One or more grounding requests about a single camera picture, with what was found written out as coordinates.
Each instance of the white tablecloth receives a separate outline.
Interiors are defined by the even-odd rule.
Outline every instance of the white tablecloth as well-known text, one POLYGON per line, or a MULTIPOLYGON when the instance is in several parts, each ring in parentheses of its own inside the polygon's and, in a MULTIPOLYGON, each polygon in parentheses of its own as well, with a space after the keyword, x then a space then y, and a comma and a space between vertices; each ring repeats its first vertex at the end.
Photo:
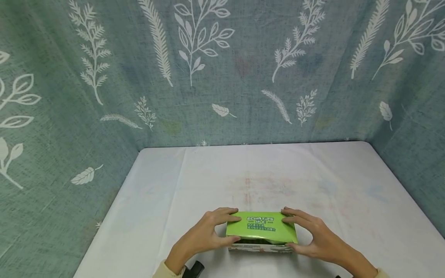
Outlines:
MULTIPOLYGON (((149 278, 207 210, 285 205, 322 218, 394 278, 445 273, 445 240, 386 164, 368 143, 339 142, 142 150, 75 277, 149 278)), ((301 244, 311 241, 296 230, 301 244)), ((350 277, 294 254, 221 249, 189 265, 196 259, 201 278, 350 277)))

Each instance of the green box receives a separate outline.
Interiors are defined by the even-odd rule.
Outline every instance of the green box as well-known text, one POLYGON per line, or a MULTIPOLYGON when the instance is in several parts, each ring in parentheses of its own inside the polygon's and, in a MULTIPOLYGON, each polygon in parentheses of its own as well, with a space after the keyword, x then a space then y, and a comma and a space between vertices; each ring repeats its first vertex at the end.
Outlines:
POLYGON ((226 236, 236 235, 241 240, 229 250, 290 253, 292 249, 285 244, 298 243, 295 226, 283 223, 286 216, 279 212, 239 211, 233 215, 241 217, 241 221, 227 223, 226 236))

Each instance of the teal fabric backdrop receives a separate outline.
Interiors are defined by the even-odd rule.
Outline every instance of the teal fabric backdrop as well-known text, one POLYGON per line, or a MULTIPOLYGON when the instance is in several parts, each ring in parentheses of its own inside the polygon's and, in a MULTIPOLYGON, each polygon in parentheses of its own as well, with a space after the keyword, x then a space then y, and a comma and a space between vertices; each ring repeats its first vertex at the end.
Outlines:
POLYGON ((4 0, 0 25, 1 277, 71 277, 146 147, 368 141, 445 235, 445 0, 4 0))

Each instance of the left hand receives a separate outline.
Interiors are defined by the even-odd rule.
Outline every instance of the left hand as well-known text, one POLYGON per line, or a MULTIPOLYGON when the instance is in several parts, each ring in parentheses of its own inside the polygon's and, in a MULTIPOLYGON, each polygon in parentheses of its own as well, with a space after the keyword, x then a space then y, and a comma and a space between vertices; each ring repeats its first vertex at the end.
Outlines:
POLYGON ((240 240, 240 237, 237 236, 222 238, 215 232, 215 226, 217 225, 240 221, 240 217, 230 215, 237 211, 238 209, 233 208, 219 208, 214 211, 207 211, 198 223, 173 246, 165 261, 166 266, 178 275, 185 263, 195 254, 230 246, 240 240))

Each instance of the box lid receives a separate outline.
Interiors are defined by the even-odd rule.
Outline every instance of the box lid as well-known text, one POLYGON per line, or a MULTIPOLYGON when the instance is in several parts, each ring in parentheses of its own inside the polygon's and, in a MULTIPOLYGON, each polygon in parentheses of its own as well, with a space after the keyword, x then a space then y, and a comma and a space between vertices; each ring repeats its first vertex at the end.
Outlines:
POLYGON ((241 217, 239 222, 228 222, 226 236, 236 235, 242 239, 264 239, 271 244, 297 242, 293 224, 283 223, 286 216, 279 212, 247 212, 233 214, 241 217))

